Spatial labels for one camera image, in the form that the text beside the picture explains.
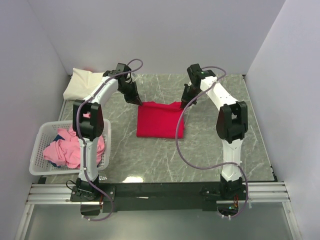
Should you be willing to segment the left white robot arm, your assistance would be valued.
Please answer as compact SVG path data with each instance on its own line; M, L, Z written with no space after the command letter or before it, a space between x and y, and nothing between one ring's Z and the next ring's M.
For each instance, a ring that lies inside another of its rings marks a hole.
M104 195L99 188L97 168L98 141L104 130L102 107L115 92L123 94L129 104L141 106L136 82L132 73L143 66L143 61L133 59L127 64L118 63L114 70L107 70L95 89L83 100L73 103L72 128L80 146L80 172L75 183L74 194L88 201Z

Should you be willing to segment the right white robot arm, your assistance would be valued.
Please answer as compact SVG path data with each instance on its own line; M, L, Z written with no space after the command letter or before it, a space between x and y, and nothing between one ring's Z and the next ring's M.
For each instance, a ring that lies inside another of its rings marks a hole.
M199 97L207 95L218 109L216 132L223 147L219 193L230 200L246 189L241 150L248 131L248 105L238 101L221 85L213 69L213 66L202 68L198 63L187 68L190 82L184 86L180 108L186 111Z

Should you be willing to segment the red t shirt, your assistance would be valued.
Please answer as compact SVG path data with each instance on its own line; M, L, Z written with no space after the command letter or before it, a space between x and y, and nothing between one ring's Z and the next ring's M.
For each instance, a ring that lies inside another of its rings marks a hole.
M184 121L178 120L183 110L180 102L170 104L144 102L137 109L137 130L139 138L182 139L184 137Z

